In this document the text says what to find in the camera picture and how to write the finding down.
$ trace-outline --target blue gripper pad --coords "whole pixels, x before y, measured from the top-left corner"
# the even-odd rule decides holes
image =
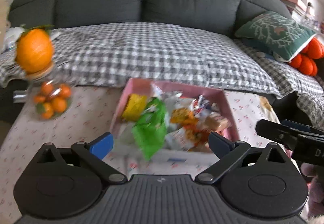
[[[102,160],[114,147],[114,138],[111,133],[104,133],[88,143],[86,147],[91,154]]]

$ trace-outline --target yellow snack package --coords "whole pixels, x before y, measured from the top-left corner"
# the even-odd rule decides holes
[[[198,119],[195,118],[193,112],[187,108],[175,109],[172,111],[172,116],[170,119],[171,123],[180,123],[184,124],[197,124]]]
[[[146,106],[147,96],[130,94],[122,117],[127,121],[137,121]]]

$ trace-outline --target sofa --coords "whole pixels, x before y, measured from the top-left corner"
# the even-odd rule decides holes
[[[9,21],[53,25],[61,34],[54,61],[68,61],[62,70],[79,75],[81,85],[123,86],[134,76],[246,91],[266,96],[279,119],[298,120],[297,95],[321,95],[320,84],[286,64],[258,59],[234,39],[265,11],[291,18],[279,0],[14,0]],[[11,81],[0,95],[24,86]]]

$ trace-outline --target white tablecloth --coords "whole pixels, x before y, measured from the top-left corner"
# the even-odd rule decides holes
[[[56,147],[70,147],[77,141],[90,142],[109,131],[122,89],[77,87],[70,109],[55,120],[40,121],[30,100],[22,109],[0,150],[0,223],[14,223],[20,216],[13,197],[13,187],[29,161],[45,142]],[[227,100],[241,140],[252,147],[269,142],[257,136],[255,124],[260,119],[279,122],[268,101],[250,93],[226,92]],[[132,174],[190,174],[194,178],[208,165],[175,162],[152,163],[121,157],[111,152],[104,161],[130,177]]]

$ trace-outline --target orange pillow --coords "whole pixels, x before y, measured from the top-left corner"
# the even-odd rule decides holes
[[[313,59],[319,59],[323,55],[323,48],[317,38],[313,38],[308,44],[307,56]]]
[[[297,54],[297,56],[295,56],[290,62],[288,62],[288,64],[293,68],[299,68],[302,64],[302,55]]]
[[[315,61],[311,58],[310,58],[310,62],[312,62],[312,65],[313,65],[313,72],[312,72],[311,76],[316,76],[317,75],[317,65],[316,65]]]
[[[306,54],[308,49],[309,49],[309,43],[304,47],[304,49],[302,51],[300,51],[300,53]]]
[[[301,57],[302,57],[302,62],[298,70],[302,72],[302,74],[311,75],[313,73],[313,63],[311,59],[308,56],[303,54],[301,54]]]

